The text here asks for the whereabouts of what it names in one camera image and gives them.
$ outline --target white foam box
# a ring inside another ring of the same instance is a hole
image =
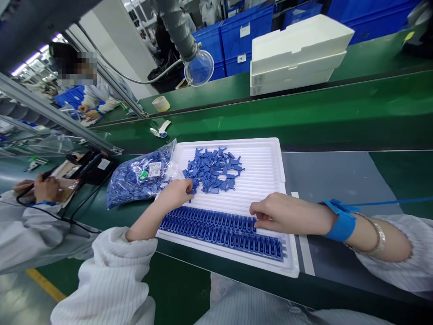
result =
[[[303,75],[314,74],[321,71],[329,71],[338,68],[343,61],[346,51],[323,58],[301,63],[292,63],[283,68],[270,70],[260,74],[251,74],[251,85],[270,84],[277,81],[284,82],[289,78],[297,78]]]
[[[343,53],[354,30],[317,15],[253,39],[251,75]]]
[[[251,96],[257,96],[266,93],[274,93],[281,90],[305,87],[314,84],[322,84],[329,80],[333,72],[334,69],[328,71],[320,71],[313,74],[306,74],[296,78],[287,78],[285,80],[276,81],[269,84],[264,83],[256,86],[253,86],[251,84],[250,94]]]
[[[236,178],[235,190],[220,191],[219,194],[206,194],[201,191],[202,184],[200,184],[194,199],[191,200],[191,203],[185,203],[184,206],[252,218],[253,216],[249,213],[252,202],[261,201],[274,192],[286,193],[286,178],[278,138],[181,142],[176,145],[171,158],[173,162],[172,169],[167,174],[173,175],[174,178],[183,179],[182,170],[187,168],[189,160],[194,159],[196,148],[207,148],[208,151],[213,151],[226,147],[225,153],[231,152],[236,159],[240,156],[242,167],[245,168],[240,177]],[[230,170],[229,173],[237,175],[234,170]],[[277,237],[282,242],[282,261],[161,229],[158,230],[157,237],[274,273],[297,278],[299,275],[299,261],[294,235],[264,229],[257,229],[257,234]]]

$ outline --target silver bracelet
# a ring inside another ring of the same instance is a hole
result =
[[[369,250],[369,251],[360,251],[360,250],[357,250],[356,248],[353,248],[350,245],[347,245],[347,244],[345,244],[345,245],[348,248],[350,248],[351,250],[353,250],[353,251],[355,251],[355,252],[357,252],[359,254],[369,255],[369,256],[374,257],[378,253],[382,252],[383,249],[385,248],[385,244],[386,244],[385,233],[383,232],[382,227],[379,226],[379,224],[374,221],[375,219],[369,218],[369,217],[367,217],[367,216],[365,216],[363,214],[360,214],[360,213],[356,213],[356,214],[358,214],[361,217],[367,219],[372,224],[372,226],[374,227],[374,229],[376,230],[376,233],[378,235],[378,241],[377,241],[376,245],[374,246],[374,248],[371,249],[371,250]]]

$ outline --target yellow floor line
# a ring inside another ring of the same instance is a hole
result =
[[[62,292],[60,292],[59,289],[57,289],[50,281],[48,281],[42,274],[40,274],[35,269],[28,269],[26,273],[57,302],[60,302],[66,298],[66,296]]]

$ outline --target bag of blue plastic parts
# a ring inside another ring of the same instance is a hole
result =
[[[166,184],[165,178],[177,140],[158,150],[120,164],[107,187],[107,206],[148,200],[155,197]]]

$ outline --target hand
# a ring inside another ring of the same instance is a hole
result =
[[[49,177],[42,180],[42,174],[38,174],[35,180],[35,198],[36,203],[43,201],[56,202],[57,191],[59,190],[59,181],[55,177]]]
[[[193,181],[191,179],[175,179],[162,190],[155,203],[164,206],[164,209],[167,210],[166,213],[169,213],[194,198],[194,195],[188,194],[192,189]]]
[[[89,109],[90,109],[89,105],[80,105],[80,106],[78,106],[78,110],[81,111],[81,112],[83,112],[83,113],[86,113]]]
[[[31,181],[31,180],[24,180],[24,181],[19,182],[19,183],[18,183],[17,185],[15,185],[14,188],[13,188],[13,190],[14,190],[14,195],[15,195],[15,196],[20,195],[20,194],[23,193],[24,190],[26,190],[26,189],[27,189],[31,184],[33,184],[33,181]]]
[[[88,112],[86,113],[86,116],[87,116],[89,119],[91,119],[91,120],[96,120],[96,119],[98,119],[98,118],[101,117],[101,115],[100,115],[97,111],[95,111],[95,110],[88,111]]]
[[[326,235],[337,220],[337,215],[327,206],[282,193],[253,202],[249,211],[257,215],[256,228],[297,235]]]

